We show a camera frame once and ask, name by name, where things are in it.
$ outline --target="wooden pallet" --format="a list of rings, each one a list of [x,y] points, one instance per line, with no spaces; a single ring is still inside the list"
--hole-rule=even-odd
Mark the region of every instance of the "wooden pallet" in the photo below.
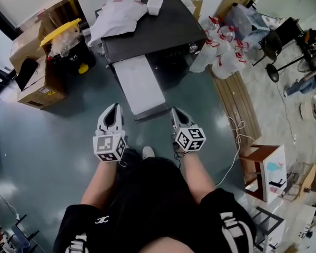
[[[231,117],[238,125],[241,121],[245,122],[245,127],[239,131],[240,134],[251,136],[257,140],[261,136],[261,130],[255,115],[255,110],[248,95],[240,72],[237,71],[225,80],[218,79],[208,66],[213,77],[213,83],[218,91],[226,115]],[[229,119],[231,128],[235,129],[234,123]],[[253,144],[250,138],[241,137],[241,152],[248,149]]]

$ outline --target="epoxy floor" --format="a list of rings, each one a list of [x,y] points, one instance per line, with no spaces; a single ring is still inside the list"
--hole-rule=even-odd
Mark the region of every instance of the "epoxy floor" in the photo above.
[[[72,78],[67,99],[45,110],[17,103],[16,88],[12,83],[0,94],[0,224],[10,233],[15,222],[15,211],[2,196],[20,216],[27,214],[26,231],[40,230],[35,240],[45,252],[52,251],[66,207],[80,202],[97,167],[92,137],[106,107],[121,104],[130,147],[141,150],[150,145],[156,155],[173,159],[170,116],[134,123],[101,57],[86,74]],[[199,155],[214,181],[220,182],[236,145],[211,76],[190,73],[164,94],[170,106],[182,108],[203,128],[207,142]],[[240,164],[235,164],[221,186],[245,199]]]

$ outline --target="blue jeans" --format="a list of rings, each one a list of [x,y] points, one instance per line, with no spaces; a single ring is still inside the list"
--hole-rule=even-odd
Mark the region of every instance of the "blue jeans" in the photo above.
[[[311,77],[307,81],[302,78],[299,82],[293,83],[290,87],[286,89],[287,95],[292,95],[300,91],[302,94],[307,94],[310,91],[316,89],[315,78]]]

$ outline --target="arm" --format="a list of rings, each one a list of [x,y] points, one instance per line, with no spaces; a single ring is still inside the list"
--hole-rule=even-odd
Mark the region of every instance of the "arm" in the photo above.
[[[307,81],[308,79],[310,79],[311,77],[314,77],[316,75],[316,70],[313,72],[310,72],[309,74],[307,74],[306,76],[304,76],[304,80]]]
[[[199,204],[203,197],[215,189],[215,184],[197,154],[186,154],[183,157],[183,164],[187,185],[194,200]]]
[[[114,184],[117,161],[100,162],[88,188],[83,194],[81,204],[103,209]]]

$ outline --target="white logo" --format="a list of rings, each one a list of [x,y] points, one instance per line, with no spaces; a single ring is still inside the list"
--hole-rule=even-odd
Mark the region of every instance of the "white logo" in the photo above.
[[[108,217],[109,216],[98,218],[97,221],[95,222],[95,224],[101,224],[101,223],[108,222],[109,221],[109,220],[107,220]]]

